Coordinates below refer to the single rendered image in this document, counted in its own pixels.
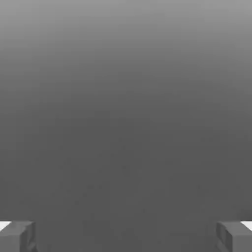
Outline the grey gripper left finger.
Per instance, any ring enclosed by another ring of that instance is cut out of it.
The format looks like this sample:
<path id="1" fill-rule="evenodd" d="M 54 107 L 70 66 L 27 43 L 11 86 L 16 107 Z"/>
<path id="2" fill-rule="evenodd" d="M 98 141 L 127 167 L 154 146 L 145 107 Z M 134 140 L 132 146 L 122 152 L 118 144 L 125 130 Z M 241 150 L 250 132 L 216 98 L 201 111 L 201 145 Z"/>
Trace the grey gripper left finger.
<path id="1" fill-rule="evenodd" d="M 0 252 L 37 252 L 36 223 L 0 221 Z"/>

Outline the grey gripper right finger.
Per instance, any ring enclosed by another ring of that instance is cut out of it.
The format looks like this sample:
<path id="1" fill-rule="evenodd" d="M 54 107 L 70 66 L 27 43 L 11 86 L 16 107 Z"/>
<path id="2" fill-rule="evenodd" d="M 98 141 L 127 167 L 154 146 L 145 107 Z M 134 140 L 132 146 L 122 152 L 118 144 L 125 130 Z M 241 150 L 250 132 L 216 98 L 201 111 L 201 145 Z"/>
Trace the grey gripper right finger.
<path id="1" fill-rule="evenodd" d="M 252 252 L 252 221 L 216 223 L 219 252 Z"/>

